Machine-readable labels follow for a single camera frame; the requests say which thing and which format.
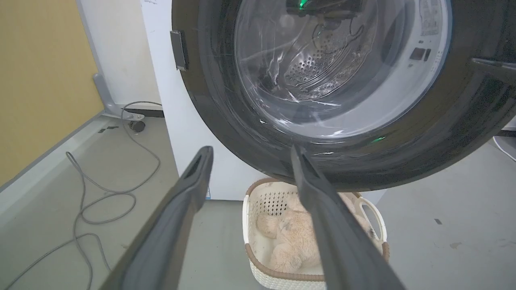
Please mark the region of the yellow partition panel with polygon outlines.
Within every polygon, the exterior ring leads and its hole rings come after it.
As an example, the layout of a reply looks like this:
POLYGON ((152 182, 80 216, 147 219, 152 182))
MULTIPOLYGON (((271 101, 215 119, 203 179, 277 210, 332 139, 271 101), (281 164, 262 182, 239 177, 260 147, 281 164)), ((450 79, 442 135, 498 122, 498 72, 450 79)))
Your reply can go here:
POLYGON ((0 0, 0 187, 103 109, 76 0, 0 0))

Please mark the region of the white washing machine body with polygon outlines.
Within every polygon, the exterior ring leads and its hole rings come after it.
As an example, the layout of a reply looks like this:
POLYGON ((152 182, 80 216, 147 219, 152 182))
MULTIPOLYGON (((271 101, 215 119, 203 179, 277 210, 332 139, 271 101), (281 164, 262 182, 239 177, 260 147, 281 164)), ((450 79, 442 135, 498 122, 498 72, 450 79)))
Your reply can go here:
POLYGON ((341 184, 345 161, 387 121, 368 108, 381 86, 389 24, 405 16, 369 0, 363 11, 311 0, 141 0, 179 173, 214 149, 213 200, 242 201, 257 180, 294 184, 291 147, 310 151, 338 191, 376 204, 382 186, 341 184))

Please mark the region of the round black washing machine door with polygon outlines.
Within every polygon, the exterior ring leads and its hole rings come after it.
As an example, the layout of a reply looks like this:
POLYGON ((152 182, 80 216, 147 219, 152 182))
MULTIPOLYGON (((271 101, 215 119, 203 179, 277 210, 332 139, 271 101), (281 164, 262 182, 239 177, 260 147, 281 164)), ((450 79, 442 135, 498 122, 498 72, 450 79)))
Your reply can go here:
POLYGON ((171 43, 212 134, 341 191, 450 167, 516 117, 516 0, 173 0, 171 43))

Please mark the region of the white woven laundry basket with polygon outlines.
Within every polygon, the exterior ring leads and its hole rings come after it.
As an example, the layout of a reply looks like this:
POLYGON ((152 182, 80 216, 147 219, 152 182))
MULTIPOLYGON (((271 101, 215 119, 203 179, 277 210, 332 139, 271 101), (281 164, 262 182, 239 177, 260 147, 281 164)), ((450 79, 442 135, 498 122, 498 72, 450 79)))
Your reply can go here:
POLYGON ((326 290, 323 268, 309 261, 289 272, 271 268, 273 250, 280 244, 276 230, 264 222, 277 224, 289 209, 296 186, 273 178, 253 183, 243 201, 243 239, 252 275, 265 288, 272 290, 326 290))

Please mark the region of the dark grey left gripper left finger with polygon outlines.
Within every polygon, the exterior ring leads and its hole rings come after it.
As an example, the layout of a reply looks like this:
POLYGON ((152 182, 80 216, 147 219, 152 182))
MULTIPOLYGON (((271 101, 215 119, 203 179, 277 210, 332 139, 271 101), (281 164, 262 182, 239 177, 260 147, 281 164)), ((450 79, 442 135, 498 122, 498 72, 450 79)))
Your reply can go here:
POLYGON ((178 290, 192 222, 205 203, 213 161, 213 147, 201 147, 99 290, 178 290))

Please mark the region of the grey partition foot with caster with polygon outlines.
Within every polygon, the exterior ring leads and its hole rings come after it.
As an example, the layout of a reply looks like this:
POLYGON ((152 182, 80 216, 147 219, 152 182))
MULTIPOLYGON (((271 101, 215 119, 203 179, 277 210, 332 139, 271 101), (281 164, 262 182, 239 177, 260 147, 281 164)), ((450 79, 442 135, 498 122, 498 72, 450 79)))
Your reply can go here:
POLYGON ((93 81, 98 92, 98 95, 101 98, 102 104, 104 106, 103 115, 111 118, 117 118, 120 120, 128 121, 129 128, 136 132, 142 132, 146 124, 144 123, 144 115, 128 112, 124 110, 122 107, 115 104, 113 97, 111 96, 110 90, 107 86, 107 83, 100 73, 95 73, 93 76, 93 81))

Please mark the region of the beige plush teddy bear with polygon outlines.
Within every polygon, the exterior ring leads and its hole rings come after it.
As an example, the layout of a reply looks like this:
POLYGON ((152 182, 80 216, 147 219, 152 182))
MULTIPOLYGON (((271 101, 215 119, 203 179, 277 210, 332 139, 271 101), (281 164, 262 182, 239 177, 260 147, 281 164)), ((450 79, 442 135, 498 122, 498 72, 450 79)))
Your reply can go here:
POLYGON ((286 198, 286 209, 280 216, 258 215, 256 226, 264 236, 275 239, 270 269, 294 273, 321 263, 312 217, 298 194, 286 198))

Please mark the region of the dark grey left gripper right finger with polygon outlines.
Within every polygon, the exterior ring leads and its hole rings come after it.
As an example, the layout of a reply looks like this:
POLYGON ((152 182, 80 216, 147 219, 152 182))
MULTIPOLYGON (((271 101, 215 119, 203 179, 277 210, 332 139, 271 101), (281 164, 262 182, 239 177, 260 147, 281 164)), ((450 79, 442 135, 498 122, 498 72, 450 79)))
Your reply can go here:
POLYGON ((311 214, 327 290, 406 290, 332 184, 301 146, 291 163, 302 205, 311 214))

